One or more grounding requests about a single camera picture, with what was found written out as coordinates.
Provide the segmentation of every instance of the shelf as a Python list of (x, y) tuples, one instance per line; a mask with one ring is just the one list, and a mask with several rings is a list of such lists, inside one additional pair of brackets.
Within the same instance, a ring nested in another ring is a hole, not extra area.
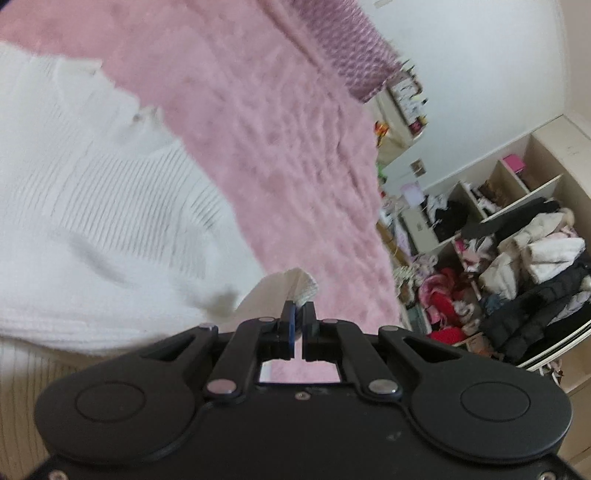
[(545, 183), (537, 190), (534, 190), (533, 192), (529, 192), (524, 197), (520, 198), (519, 200), (512, 203), (508, 207), (503, 208), (500, 212), (496, 212), (494, 215), (491, 215), (490, 217), (486, 218), (484, 221), (489, 222), (493, 218), (497, 218), (498, 216), (501, 216), (504, 213), (508, 213), (512, 210), (515, 210), (515, 209), (521, 207), (522, 205), (525, 205), (526, 203), (528, 203), (532, 200), (535, 200), (537, 198), (551, 199), (554, 196), (554, 192), (556, 191), (556, 188), (558, 188), (558, 185), (560, 184), (561, 178), (562, 178), (562, 175), (559, 175), (559, 176), (553, 178), (552, 180)]

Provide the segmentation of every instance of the screw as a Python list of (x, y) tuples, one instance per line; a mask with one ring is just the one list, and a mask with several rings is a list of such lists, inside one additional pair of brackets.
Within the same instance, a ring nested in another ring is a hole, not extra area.
[(391, 395), (398, 391), (398, 384), (393, 380), (378, 378), (369, 383), (369, 390), (378, 395)]
[(298, 392), (295, 394), (296, 400), (309, 400), (311, 395), (308, 392)]
[(61, 470), (52, 470), (48, 475), (49, 480), (68, 480), (68, 476)]
[(236, 384), (227, 378), (211, 380), (211, 382), (207, 384), (207, 391), (216, 395), (229, 395), (230, 393), (234, 393), (236, 388)]

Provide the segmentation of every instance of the pink fluffy fabric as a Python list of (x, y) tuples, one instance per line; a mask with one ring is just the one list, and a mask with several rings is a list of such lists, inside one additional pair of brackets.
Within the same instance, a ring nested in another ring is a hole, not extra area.
[[(0, 38), (103, 60), (120, 87), (159, 105), (221, 188), (269, 273), (301, 267), (319, 317), (366, 332), (398, 322), (375, 230), (372, 120), (299, 17), (277, 0), (12, 0)], [(334, 378), (274, 367), (273, 379)]]

